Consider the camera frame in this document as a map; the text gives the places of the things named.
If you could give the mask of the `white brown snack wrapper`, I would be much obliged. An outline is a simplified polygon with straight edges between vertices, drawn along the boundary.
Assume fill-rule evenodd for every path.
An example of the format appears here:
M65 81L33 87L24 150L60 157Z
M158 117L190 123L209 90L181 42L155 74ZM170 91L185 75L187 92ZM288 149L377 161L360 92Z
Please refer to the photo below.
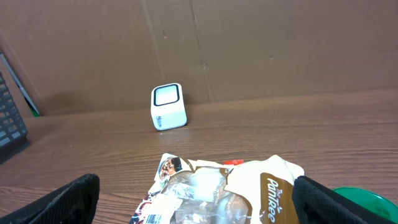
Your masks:
M298 223L292 193L303 174L277 155L229 166L165 153L130 222Z

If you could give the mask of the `grey plastic mesh basket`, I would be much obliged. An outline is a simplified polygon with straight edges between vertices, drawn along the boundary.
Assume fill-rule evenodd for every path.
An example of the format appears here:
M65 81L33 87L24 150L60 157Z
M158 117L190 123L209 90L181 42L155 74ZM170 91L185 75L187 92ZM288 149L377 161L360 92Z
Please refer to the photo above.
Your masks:
M26 149L27 127L1 74L1 164Z

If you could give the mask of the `red white snack bar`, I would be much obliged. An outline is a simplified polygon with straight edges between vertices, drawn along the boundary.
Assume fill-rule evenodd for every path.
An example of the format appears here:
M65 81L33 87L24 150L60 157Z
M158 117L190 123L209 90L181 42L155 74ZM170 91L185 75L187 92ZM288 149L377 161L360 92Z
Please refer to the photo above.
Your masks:
M229 166L237 166L240 164L243 164L244 160L243 159L233 159L233 160L228 160L228 161L224 161L224 165L229 165Z

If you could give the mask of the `white barcode scanner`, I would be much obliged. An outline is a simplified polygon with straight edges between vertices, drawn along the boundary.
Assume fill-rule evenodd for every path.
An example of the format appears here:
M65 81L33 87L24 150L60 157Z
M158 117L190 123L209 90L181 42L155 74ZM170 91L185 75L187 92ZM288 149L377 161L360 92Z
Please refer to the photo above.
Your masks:
M169 83L155 87L151 92L150 114L158 131L185 126L187 113L181 84Z

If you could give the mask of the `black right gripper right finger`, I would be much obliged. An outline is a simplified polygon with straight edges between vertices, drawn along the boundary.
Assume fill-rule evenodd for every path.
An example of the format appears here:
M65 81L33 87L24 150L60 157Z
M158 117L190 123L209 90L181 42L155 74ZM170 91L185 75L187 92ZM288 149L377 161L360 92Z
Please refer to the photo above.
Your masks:
M300 224L393 224L304 175L294 182L292 200Z

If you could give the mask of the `green lid glass jar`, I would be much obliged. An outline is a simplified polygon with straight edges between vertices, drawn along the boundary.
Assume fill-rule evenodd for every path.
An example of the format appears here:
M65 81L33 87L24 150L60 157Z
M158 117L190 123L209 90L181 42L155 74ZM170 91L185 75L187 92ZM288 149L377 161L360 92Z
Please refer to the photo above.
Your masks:
M387 198L369 190L356 187L338 187L333 189L333 191L368 209L369 211L394 223L397 223L397 205Z

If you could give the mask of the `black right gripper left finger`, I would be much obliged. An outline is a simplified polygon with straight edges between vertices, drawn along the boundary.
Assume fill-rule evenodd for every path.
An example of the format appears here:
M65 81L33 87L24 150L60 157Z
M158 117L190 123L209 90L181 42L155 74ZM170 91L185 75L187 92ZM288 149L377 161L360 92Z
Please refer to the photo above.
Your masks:
M5 224L92 224L100 178L85 174L1 218Z

